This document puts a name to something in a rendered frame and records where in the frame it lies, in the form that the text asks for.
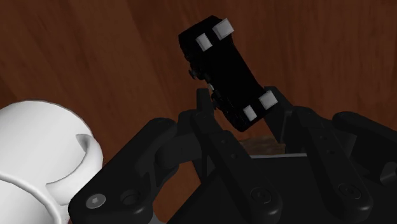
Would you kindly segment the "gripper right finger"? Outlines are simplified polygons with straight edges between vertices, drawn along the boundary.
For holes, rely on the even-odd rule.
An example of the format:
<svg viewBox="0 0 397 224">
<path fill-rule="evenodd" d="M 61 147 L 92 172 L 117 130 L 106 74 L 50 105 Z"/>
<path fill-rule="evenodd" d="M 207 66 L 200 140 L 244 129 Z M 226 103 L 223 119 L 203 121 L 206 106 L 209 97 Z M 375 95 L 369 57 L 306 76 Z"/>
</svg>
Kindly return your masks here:
<svg viewBox="0 0 397 224">
<path fill-rule="evenodd" d="M 397 131 L 351 111 L 332 119 L 265 87 L 264 117 L 286 153 L 305 153 L 325 208 L 349 224 L 397 224 Z"/>
</svg>

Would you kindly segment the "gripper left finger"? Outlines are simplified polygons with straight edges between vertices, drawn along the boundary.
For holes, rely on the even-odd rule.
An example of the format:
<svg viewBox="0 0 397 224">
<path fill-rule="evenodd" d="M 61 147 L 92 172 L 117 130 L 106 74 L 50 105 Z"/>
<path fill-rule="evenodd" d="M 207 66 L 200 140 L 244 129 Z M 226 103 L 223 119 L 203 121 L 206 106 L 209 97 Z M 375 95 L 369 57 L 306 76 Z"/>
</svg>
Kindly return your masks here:
<svg viewBox="0 0 397 224">
<path fill-rule="evenodd" d="M 233 134 L 213 116 L 209 92 L 178 121 L 150 120 L 78 193 L 72 224 L 155 224 L 153 202 L 179 165 L 211 160 L 249 224 L 277 224 L 282 199 Z"/>
</svg>

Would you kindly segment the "black remote with white buttons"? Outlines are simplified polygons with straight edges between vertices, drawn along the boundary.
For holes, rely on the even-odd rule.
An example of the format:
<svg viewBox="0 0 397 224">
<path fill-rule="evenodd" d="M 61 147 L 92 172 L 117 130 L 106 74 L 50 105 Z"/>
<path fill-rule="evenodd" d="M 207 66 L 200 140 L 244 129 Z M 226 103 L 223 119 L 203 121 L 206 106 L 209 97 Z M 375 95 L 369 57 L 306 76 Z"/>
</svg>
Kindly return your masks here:
<svg viewBox="0 0 397 224">
<path fill-rule="evenodd" d="M 228 19 L 211 15 L 179 34 L 178 41 L 191 76 L 206 81 L 215 106 L 235 129 L 244 132 L 277 99 L 253 76 L 233 43 L 233 31 Z"/>
</svg>

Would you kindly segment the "white mug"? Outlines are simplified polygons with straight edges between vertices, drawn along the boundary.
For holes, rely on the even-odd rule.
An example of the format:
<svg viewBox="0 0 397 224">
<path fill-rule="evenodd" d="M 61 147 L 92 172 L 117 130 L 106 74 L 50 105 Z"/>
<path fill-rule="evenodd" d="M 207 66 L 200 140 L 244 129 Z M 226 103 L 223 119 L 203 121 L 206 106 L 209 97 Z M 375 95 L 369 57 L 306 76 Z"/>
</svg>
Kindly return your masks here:
<svg viewBox="0 0 397 224">
<path fill-rule="evenodd" d="M 0 109 L 0 224 L 68 224 L 71 199 L 100 171 L 88 125 L 46 101 Z"/>
</svg>

